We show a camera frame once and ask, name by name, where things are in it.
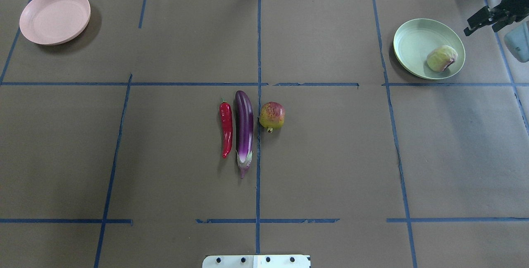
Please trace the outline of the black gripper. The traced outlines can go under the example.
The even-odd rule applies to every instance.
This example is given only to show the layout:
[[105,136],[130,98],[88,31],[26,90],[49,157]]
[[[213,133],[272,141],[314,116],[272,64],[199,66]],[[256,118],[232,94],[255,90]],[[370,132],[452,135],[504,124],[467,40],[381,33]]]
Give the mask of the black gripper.
[[501,0],[498,5],[498,30],[524,20],[529,13],[529,0]]

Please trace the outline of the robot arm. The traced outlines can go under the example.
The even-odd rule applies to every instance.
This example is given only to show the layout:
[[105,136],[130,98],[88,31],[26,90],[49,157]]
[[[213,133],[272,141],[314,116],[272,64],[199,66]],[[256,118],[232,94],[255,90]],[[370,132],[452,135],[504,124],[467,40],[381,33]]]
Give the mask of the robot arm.
[[[503,26],[523,22],[528,17],[529,0],[501,0],[498,8],[505,14],[500,20]],[[522,63],[529,58],[528,36],[528,22],[520,24],[504,36],[510,53]]]

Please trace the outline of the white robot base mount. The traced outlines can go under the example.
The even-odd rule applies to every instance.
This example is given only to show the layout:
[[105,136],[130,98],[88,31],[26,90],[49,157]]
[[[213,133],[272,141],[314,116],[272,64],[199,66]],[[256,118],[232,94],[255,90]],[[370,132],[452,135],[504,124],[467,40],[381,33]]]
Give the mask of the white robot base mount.
[[309,255],[211,255],[202,263],[202,268],[311,268]]

